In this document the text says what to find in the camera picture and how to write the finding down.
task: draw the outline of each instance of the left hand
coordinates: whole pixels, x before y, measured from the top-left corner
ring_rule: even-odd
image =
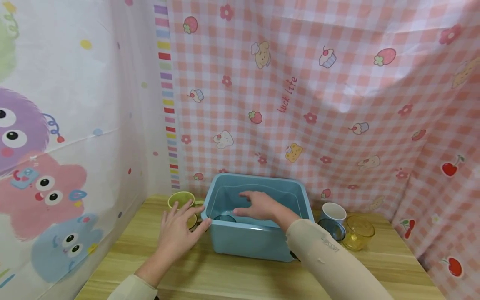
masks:
[[[178,209],[178,202],[175,202],[170,212],[163,212],[162,227],[158,238],[158,252],[165,255],[170,263],[181,258],[190,250],[212,224],[208,218],[190,232],[187,228],[187,221],[193,215],[202,212],[205,207],[190,207],[192,200],[189,200],[182,208]]]

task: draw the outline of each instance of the backdrop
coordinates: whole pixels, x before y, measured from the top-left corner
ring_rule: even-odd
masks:
[[[2,4],[0,298],[73,298],[147,195],[219,172],[380,213],[480,294],[478,0]]]

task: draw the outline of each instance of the beige sleeve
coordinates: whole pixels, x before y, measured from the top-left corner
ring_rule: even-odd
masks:
[[[154,300],[157,289],[136,275],[128,276],[107,300]]]
[[[318,224],[307,219],[293,222],[287,244],[332,300],[393,300],[370,271]]]

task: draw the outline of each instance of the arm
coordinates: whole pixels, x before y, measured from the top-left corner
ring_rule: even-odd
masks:
[[[301,219],[265,193],[243,192],[240,196],[248,197],[252,205],[233,212],[277,223],[287,235],[290,250],[332,300],[393,300],[370,271],[318,224]]]
[[[135,272],[110,294],[108,300],[153,300],[156,287],[168,269],[190,250],[208,229],[212,220],[204,220],[194,232],[187,228],[188,219],[204,210],[203,206],[189,208],[191,200],[177,211],[163,212],[158,248]]]

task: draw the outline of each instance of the cartoon eye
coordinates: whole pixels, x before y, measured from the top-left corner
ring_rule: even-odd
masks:
[[[75,246],[71,247],[70,250],[68,251],[68,257],[73,258],[82,252],[82,249],[84,246],[82,244],[76,244]]]
[[[47,205],[53,206],[58,204],[63,198],[63,193],[60,191],[53,191],[45,197],[45,203]]]
[[[71,233],[66,238],[63,239],[61,245],[63,248],[67,248],[78,240],[78,234]]]
[[[55,178],[51,176],[42,176],[36,181],[35,187],[37,188],[37,190],[44,192],[53,188],[54,185]]]
[[[21,130],[10,130],[3,134],[1,141],[7,147],[20,148],[27,143],[27,135]]]
[[[0,127],[10,127],[17,122],[17,116],[7,108],[0,108]]]

